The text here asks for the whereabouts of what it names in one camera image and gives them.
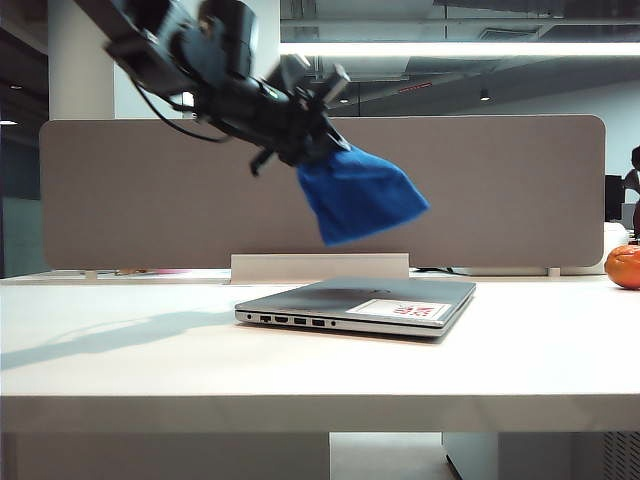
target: cable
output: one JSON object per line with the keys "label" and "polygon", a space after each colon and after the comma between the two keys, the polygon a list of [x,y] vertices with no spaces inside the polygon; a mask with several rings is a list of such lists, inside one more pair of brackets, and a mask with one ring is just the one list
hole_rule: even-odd
{"label": "cable", "polygon": [[465,273],[458,273],[451,267],[416,267],[416,272],[440,272],[440,273],[449,273],[451,275],[461,275],[467,276]]}
{"label": "cable", "polygon": [[129,78],[131,80],[131,83],[133,83],[133,86],[135,87],[135,89],[138,91],[142,99],[145,101],[147,106],[153,111],[153,113],[155,113],[160,120],[162,120],[164,123],[169,125],[174,130],[177,130],[180,133],[184,133],[185,135],[188,135],[190,137],[197,138],[198,140],[204,140],[206,142],[225,143],[231,140],[232,137],[230,135],[225,135],[224,137],[220,137],[220,138],[207,137],[205,135],[200,135],[199,133],[191,132],[185,128],[182,128],[180,125],[177,125],[176,123],[172,122],[167,117],[162,115],[162,113],[160,113],[160,111],[155,107],[155,105],[151,103],[151,100],[149,99],[147,94],[144,92],[144,90],[140,87],[140,85],[138,85],[138,83],[133,78],[131,77]]}
{"label": "cable", "polygon": [[193,107],[189,107],[188,105],[181,105],[167,97],[160,97],[160,98],[163,99],[165,102],[167,102],[169,105],[171,105],[171,108],[173,108],[178,112],[193,112]]}

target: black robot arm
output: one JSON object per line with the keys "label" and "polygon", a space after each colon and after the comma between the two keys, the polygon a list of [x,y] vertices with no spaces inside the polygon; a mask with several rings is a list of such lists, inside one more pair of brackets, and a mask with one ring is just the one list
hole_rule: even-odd
{"label": "black robot arm", "polygon": [[263,147],[251,164],[254,175],[273,153],[295,166],[349,149],[326,115],[326,103],[349,81],[344,70],[337,66],[308,88],[308,63],[289,56],[266,80],[251,77],[255,15],[241,1],[205,0],[197,20],[174,0],[76,3],[106,34],[106,51],[137,86],[169,103],[190,92],[198,121]]}

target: desk leg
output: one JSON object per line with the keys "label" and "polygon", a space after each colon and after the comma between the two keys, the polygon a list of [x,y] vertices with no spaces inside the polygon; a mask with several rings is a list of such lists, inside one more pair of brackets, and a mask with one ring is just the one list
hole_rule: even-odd
{"label": "desk leg", "polygon": [[329,479],[328,433],[28,434],[13,445],[8,480]]}

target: laptop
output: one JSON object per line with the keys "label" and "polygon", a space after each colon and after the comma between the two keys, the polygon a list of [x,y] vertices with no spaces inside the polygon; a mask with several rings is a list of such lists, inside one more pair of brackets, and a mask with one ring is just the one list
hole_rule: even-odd
{"label": "laptop", "polygon": [[318,330],[439,337],[469,304],[475,284],[339,277],[235,306],[241,322]]}

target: orange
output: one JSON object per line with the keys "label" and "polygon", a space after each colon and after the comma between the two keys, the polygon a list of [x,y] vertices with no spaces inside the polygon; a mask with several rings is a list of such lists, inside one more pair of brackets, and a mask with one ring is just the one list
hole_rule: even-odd
{"label": "orange", "polygon": [[640,245],[622,245],[611,250],[604,271],[621,287],[640,289]]}

